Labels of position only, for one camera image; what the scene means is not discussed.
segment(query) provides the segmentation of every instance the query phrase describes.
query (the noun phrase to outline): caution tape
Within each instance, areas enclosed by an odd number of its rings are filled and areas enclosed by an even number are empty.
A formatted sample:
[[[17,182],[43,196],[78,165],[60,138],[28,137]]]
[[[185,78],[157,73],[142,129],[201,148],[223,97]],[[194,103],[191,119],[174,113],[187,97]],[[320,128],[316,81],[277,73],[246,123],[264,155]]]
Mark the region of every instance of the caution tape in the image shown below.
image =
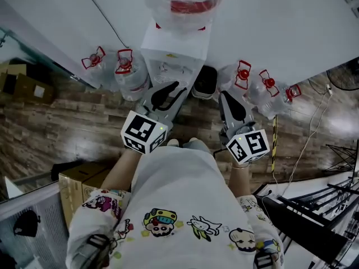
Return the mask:
[[[271,152],[271,173],[274,174],[275,167],[275,151],[277,149],[277,136],[278,136],[278,115],[273,119],[273,149]]]

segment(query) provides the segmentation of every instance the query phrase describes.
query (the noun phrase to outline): foot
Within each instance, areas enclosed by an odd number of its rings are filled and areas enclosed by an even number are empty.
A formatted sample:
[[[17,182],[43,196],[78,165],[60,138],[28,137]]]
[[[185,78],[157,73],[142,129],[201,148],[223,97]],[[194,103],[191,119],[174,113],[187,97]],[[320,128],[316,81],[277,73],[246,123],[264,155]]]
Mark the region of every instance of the foot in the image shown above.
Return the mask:
[[[177,139],[173,138],[167,142],[167,146],[180,146],[180,143]]]

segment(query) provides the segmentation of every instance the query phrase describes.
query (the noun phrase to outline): white box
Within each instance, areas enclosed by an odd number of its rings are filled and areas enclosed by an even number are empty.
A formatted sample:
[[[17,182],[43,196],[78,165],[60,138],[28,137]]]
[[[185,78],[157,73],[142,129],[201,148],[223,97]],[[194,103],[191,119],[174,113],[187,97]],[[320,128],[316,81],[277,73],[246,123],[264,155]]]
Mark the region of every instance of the white box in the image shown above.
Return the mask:
[[[237,134],[226,144],[226,147],[238,164],[255,161],[269,152],[269,144],[264,129]]]
[[[153,86],[178,81],[174,97],[184,87],[188,93],[207,59],[211,24],[187,35],[156,28],[152,19],[141,46]]]
[[[149,154],[167,138],[168,127],[145,115],[130,111],[121,130],[125,146]]]

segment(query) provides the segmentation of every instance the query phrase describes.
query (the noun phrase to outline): white t-shirt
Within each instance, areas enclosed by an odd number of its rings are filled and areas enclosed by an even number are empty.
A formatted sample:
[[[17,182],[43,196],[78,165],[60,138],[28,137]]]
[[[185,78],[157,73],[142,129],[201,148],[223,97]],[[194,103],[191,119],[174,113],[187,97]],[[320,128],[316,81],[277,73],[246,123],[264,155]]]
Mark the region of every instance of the white t-shirt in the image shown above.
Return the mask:
[[[207,152],[160,147],[135,175],[132,193],[95,191],[77,210],[68,268],[100,233],[111,238],[108,268],[283,268],[276,229],[254,196],[235,199]]]

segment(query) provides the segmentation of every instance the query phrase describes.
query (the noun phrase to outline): sleeve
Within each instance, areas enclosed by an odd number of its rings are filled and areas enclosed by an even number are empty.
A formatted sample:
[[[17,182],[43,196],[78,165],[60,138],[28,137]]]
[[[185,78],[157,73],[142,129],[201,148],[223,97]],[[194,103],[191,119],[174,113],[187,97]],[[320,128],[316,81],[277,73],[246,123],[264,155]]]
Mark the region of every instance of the sleeve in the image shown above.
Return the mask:
[[[80,206],[71,221],[67,243],[66,266],[82,268],[93,259],[98,246],[93,246],[93,235],[105,235],[110,239],[130,200],[130,193],[99,189]]]
[[[255,268],[284,268],[284,248],[277,229],[253,195],[237,198],[248,217],[256,239]]]

